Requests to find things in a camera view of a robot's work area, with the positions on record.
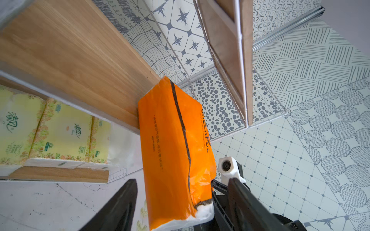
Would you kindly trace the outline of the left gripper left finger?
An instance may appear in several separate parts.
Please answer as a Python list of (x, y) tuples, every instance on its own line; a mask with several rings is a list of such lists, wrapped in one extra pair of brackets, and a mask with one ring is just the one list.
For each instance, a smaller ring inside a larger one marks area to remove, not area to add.
[(81, 230), (130, 231), (137, 195), (137, 181), (128, 180)]

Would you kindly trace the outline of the orange tissue pack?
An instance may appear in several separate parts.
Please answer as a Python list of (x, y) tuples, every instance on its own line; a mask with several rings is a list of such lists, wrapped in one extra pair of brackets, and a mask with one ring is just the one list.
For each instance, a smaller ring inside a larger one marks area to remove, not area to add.
[(138, 115), (149, 229), (211, 221), (217, 166), (202, 105), (164, 77), (139, 101)]

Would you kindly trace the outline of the green tissue pack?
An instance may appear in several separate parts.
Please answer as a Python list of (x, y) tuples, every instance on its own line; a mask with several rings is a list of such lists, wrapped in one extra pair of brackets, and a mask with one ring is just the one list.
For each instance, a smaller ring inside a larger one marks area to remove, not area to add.
[(92, 115), (49, 98), (29, 157), (87, 162), (92, 121)]
[(141, 165), (139, 135), (97, 117), (92, 121), (87, 168), (105, 171)]
[(29, 157), (46, 101), (1, 85), (1, 165), (22, 165)]

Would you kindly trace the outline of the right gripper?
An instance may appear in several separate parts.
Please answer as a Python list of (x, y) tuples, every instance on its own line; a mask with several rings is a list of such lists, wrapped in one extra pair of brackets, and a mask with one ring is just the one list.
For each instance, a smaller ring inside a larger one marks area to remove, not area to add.
[(220, 231), (225, 228), (226, 231), (235, 231), (235, 226), (232, 223), (227, 185), (212, 180), (211, 186), (215, 190), (221, 191), (222, 194), (217, 195), (215, 191), (212, 192), (212, 202), (214, 205), (214, 218), (206, 223), (195, 225), (195, 231)]

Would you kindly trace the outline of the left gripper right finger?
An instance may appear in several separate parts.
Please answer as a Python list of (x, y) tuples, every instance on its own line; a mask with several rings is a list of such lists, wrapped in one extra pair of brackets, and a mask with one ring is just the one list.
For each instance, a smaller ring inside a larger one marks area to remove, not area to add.
[(235, 231), (288, 230), (238, 179), (229, 180), (227, 197)]

